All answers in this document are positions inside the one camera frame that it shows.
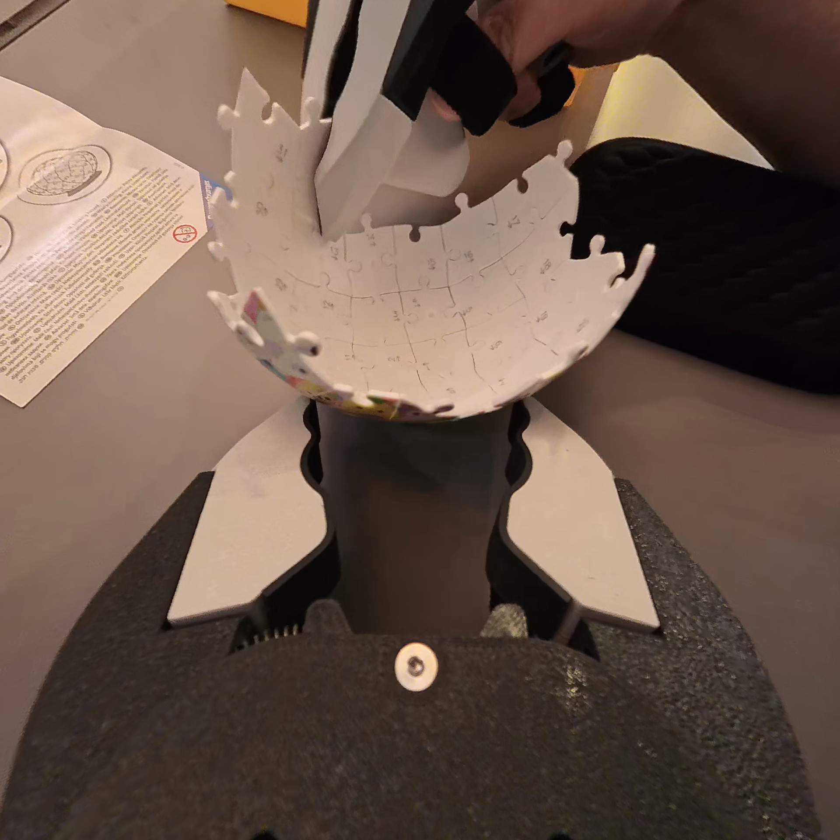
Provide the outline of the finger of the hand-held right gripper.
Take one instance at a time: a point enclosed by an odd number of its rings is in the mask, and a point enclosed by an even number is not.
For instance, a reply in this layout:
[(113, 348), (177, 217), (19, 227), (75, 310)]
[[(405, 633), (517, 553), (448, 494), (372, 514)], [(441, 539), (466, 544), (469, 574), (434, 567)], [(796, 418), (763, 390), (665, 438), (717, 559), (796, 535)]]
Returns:
[(319, 118), (334, 119), (358, 45), (362, 1), (308, 1), (301, 65), (301, 122), (306, 102), (320, 103)]
[(314, 174), (321, 235), (336, 241), (355, 229), (395, 162), (399, 111), (382, 96), (408, 1), (362, 2), (358, 45), (329, 137)]

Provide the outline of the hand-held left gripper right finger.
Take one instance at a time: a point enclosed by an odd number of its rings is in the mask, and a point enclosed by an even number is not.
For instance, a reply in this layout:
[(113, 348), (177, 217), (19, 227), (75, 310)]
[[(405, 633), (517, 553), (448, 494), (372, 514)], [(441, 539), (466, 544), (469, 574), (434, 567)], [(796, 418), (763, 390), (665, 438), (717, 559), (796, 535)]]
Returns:
[(514, 405), (486, 573), (491, 605), (518, 606), (529, 635), (589, 643), (588, 623), (660, 627), (612, 471), (534, 398)]

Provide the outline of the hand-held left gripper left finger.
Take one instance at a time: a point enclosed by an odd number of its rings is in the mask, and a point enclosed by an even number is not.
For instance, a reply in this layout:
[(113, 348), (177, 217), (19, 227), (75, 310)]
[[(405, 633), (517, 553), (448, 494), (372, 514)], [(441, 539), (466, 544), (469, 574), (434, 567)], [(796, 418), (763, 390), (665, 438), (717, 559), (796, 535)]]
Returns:
[(217, 463), (168, 624), (245, 615), (274, 585), (314, 559), (331, 528), (320, 479), (306, 462), (318, 410), (307, 397), (282, 407)]

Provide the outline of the half built puzzle ball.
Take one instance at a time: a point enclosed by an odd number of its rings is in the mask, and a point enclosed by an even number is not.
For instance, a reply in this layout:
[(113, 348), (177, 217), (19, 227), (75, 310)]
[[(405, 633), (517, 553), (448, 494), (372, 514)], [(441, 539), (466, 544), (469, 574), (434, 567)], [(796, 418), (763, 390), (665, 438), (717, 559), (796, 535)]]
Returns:
[(209, 209), (212, 255), (235, 294), (207, 293), (238, 341), (299, 393), (345, 412), (404, 422), (491, 413), (530, 396), (597, 347), (655, 259), (630, 276), (592, 237), (572, 257), (580, 187), (571, 143), (447, 222), (373, 227), (323, 239), (309, 182), (327, 123), (299, 125), (243, 69), (230, 132), (232, 170)]

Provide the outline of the person's right hand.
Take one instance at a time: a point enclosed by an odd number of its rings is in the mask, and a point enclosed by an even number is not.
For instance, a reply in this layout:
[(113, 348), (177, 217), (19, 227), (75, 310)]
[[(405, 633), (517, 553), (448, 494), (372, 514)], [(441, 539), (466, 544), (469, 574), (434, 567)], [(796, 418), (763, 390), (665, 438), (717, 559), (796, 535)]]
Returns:
[(573, 67), (605, 66), (665, 47), (692, 2), (481, 2), (441, 58), (432, 101), (475, 135), (498, 121), (527, 128), (560, 112)]

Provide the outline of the yellow plastic bin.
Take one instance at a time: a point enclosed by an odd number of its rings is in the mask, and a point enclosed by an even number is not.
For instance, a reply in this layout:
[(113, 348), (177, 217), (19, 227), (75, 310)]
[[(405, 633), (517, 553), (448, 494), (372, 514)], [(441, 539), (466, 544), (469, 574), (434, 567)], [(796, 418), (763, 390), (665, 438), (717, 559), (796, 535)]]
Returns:
[[(308, 2), (306, 1), (225, 1), (224, 3), (229, 7), (297, 27), (301, 31), (307, 26)], [(570, 96), (562, 106), (562, 110), (572, 109), (576, 98), (583, 103), (584, 99), (591, 96), (595, 98), (595, 110), (598, 110), (602, 106), (606, 90), (617, 68), (618, 64), (592, 68), (572, 66), (570, 68)]]

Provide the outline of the white instruction leaflet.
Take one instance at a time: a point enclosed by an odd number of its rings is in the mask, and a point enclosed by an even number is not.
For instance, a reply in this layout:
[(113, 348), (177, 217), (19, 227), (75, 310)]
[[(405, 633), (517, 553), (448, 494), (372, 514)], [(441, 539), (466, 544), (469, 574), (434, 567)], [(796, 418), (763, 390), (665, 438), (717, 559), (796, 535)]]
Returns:
[(2, 398), (29, 404), (199, 243), (217, 187), (2, 78)]

